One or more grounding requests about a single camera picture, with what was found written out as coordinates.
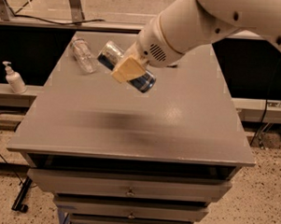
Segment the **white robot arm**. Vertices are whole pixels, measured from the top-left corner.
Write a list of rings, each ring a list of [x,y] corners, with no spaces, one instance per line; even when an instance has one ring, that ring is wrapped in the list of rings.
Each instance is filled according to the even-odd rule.
[[[140,31],[113,68],[119,82],[165,67],[185,53],[249,31],[281,52],[281,0],[175,0]]]

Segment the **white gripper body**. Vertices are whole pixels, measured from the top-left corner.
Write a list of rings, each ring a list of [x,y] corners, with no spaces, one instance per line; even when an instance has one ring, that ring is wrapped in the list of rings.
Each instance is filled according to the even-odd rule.
[[[170,47],[162,32],[161,17],[153,18],[137,35],[136,41],[125,51],[138,62],[147,66],[162,68],[176,63],[182,53]]]

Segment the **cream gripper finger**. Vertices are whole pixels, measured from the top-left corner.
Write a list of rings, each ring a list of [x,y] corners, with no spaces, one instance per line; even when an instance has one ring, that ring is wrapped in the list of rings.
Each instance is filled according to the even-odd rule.
[[[133,54],[125,54],[113,68],[111,76],[119,83],[131,81],[145,74],[147,60]]]

